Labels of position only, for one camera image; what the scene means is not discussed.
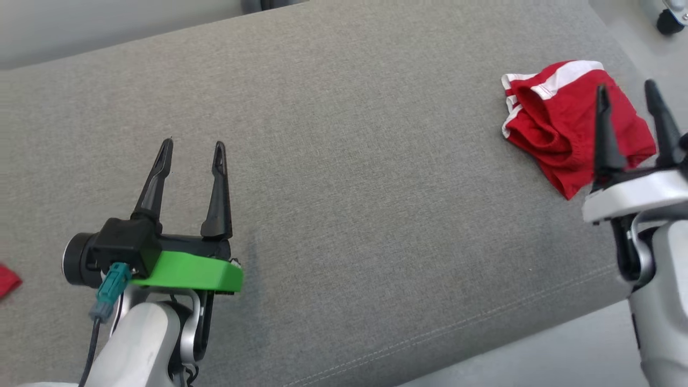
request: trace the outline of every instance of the cloth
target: cloth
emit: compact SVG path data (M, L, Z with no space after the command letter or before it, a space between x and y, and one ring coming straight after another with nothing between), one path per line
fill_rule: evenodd
M9 292L21 285L21 278L7 266L0 264L0 298L5 297Z
M595 98L607 85L619 150L635 168L655 153L647 123L596 61L565 61L539 74L505 74L509 115L502 133L535 157L567 200L590 184L594 167Z

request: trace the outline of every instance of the teal connector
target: teal connector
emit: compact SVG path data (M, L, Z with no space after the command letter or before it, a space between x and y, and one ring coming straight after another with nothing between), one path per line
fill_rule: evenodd
M130 280L131 271L128 264L115 262L110 265L110 270L96 293L97 301L88 312L91 320L100 319L101 322L107 322L112 315L115 302L124 293Z

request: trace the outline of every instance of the seam stitching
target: seam stitching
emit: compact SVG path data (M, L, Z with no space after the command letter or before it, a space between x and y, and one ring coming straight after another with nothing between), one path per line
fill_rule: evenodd
M302 378L302 379L299 379L299 380L296 380L296 381L292 381L292 382L289 383L289 384L284 384L282 387L293 386L294 384L297 384L297 383L299 383L299 382L301 382L301 381L305 381L305 380L308 380L308 379L312 379L312 378L314 378L314 377L316 377L316 376L319 376L319 375L322 375L322 374L324 374L324 373L328 373L328 372L330 372L330 371L336 370L337 368L341 368L341 367L344 367L344 366L348 366L349 364L358 362L359 360L363 360L363 359L368 358L368 357L371 357L371 356L375 356L375 355L377 355L377 354L379 354L379 353L388 351L388 350L390 350L390 349L396 348L396 347L401 346L401 345L403 345L403 344L406 344L406 343L408 343L408 342L414 341L415 339L419 339L419 338L421 338L421 337L428 336L428 335L433 335L434 333L437 333L437 332L439 332L439 331L444 331L444 330L446 330L446 329L450 329L450 328L453 328L453 327L458 326L458 327L456 327L456 328L454 328L454 329L450 329L450 330L447 331L447 332L442 332L442 333L440 333L440 334L438 334L438 335L434 335L434 336L428 337L427 339L420 340L419 342L409 344L409 345L404 346L404 347L402 347L402 348L399 348L398 350L395 350L395 351L393 351L393 352L390 352L390 353L387 353L387 354L385 354L385 355L381 355L381 356L375 357L375 358L373 358L373 359L367 360L366 362L363 362L363 363L357 364L357 365L355 365L355 366L346 368L345 370L340 370L340 371L338 371L338 372L336 372L336 373L332 373L332 374L326 375L326 376L324 376L324 377L322 377L322 378L320 378L320 379L317 379L317 380L314 380L314 381L310 381L310 382L308 382L308 383L306 383L306 384L302 384L302 386L307 386L308 384L315 383L316 381L320 381L320 380L326 379L326 378L328 378L328 377L330 377L330 376L337 375L337 374L339 374L339 373L343 373L343 372L345 372L345 371L347 371L347 370L350 370L350 369L352 369L352 368L356 368L356 367L358 367L358 366L362 366L363 364L370 363L370 362L372 362L372 361L374 361L374 360L376 360L376 359L380 359L381 357L385 357L385 356L391 355L391 354L393 354L393 353L396 353L396 352L398 352L398 351L401 351L401 350L403 350L403 349L409 348L410 346L413 346L413 345L416 345L416 344L425 342L425 341L430 340L430 339L433 339L433 338L435 338L435 337L439 337L439 336L441 336L441 335L445 335L445 334L447 334L447 333L456 331L456 330L458 330L458 329L460 329L460 328L464 328L464 327L466 327L466 326L470 326L470 325L472 325L472 324L476 324L476 323L478 323L478 322L482 322L482 321L487 320L487 319L489 319L489 318L495 317L495 316L497 316L497 315L499 315L499 314L501 314L501 313L503 313L503 312L505 312L505 311L511 310L512 308L510 308L510 306L513 306L513 305L515 305L515 304L519 304L519 303L521 303L521 302L523 302L523 301L526 301L526 300L527 300L527 302L524 302L523 304L520 304L520 305L529 304L529 303L534 302L534 301L536 301L536 300L540 300L540 299L542 299L542 298L545 298L545 297L547 297L547 296L549 296L549 295L551 295L551 294L553 294L553 293L555 293L555 292L557 292L557 291L561 291L561 290L564 290L564 289L568 289L568 288L570 288L570 287L572 287L572 286L576 286L576 285L578 285L578 284L581 284L581 283L586 282L586 281L588 281L588 280L591 280L591 279L593 279L593 278L597 278L597 277L599 277L599 276L605 275L605 274L608 273L608 269L609 269L609 268L615 267L615 266L616 266L616 264L609 264L609 265L607 265L607 266L603 266L603 267L601 267L601 268L599 268L599 269L595 269L595 270L593 270L593 271L590 271L590 272L588 272L588 273L586 273L586 274L584 274L584 275L582 275L582 276L579 276L579 277L574 278L574 279L572 279L572 280L569 280L569 281L567 281L567 282L563 282L563 283L561 283L561 284L559 284L559 285L556 285L556 286L554 286L554 287L552 287L552 288L544 289L544 290L542 290L542 291L535 292L535 293L530 294L530 295L528 295L528 296L526 296L526 297L523 297L523 298L520 298L520 299L518 299L518 300L509 302L508 304L504 304L504 305L498 306L497 308L491 309L491 310L489 310L489 311L487 311L487 312L478 313L477 315L474 315L474 316L472 316L472 317L468 317L468 318L466 318L466 319L463 319L463 320L454 322L454 323L452 323L452 324L445 325L445 326L441 326L440 328L435 328L435 329L433 329L432 331L429 331L429 332L426 332L426 333L422 333L422 334L417 335L417 336L413 336L413 337L411 337L411 338L409 338L409 339L406 339L406 340L404 340L404 341L402 341L402 342L398 342L398 343L393 344L393 345L391 345L391 346L384 347L384 348L380 349L379 351L375 351L375 352L369 353L369 354L367 354L367 355L358 357L358 358L353 359L353 360L351 360L351 361L348 361L348 362L339 364L338 366L334 366L334 367L331 367L331 368L329 368L329 369L327 369L327 370L323 370L323 371L320 371L320 372L315 373L315 374L313 374L313 375L304 377L304 378ZM497 313L497 314L493 314L494 312L497 312L497 311L499 311L500 309L505 309L505 308L506 308L505 311L499 312L499 313ZM487 316L487 317L484 318L484 319L478 320L478 321L476 321L476 322L471 322L471 323L469 323L469 324L461 325L461 324L463 324L463 323L465 323L465 322L469 322L469 321L471 321L471 320L477 319L477 318L482 317L482 316L485 316L485 315L489 315L489 316Z

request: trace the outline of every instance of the gray cushion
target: gray cushion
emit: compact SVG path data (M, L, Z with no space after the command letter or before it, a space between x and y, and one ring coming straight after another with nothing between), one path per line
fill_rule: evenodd
M394 386L624 297L608 226L507 143L499 78L601 61L586 3L311 1L1 75L0 307L10 385L76 381L94 291L77 232L133 209L175 141L162 223L197 234L227 146L244 291L218 297L198 386Z

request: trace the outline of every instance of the caster wheel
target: caster wheel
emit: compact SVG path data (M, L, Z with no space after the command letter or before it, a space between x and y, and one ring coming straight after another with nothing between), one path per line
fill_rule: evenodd
M681 147L681 149L688 151L688 133L681 136L681 139L678 141L678 146Z
M669 10L663 10L659 14L659 19L657 19L657 30L662 35L673 35L677 32L683 31L684 25L679 23L675 18L674 14Z

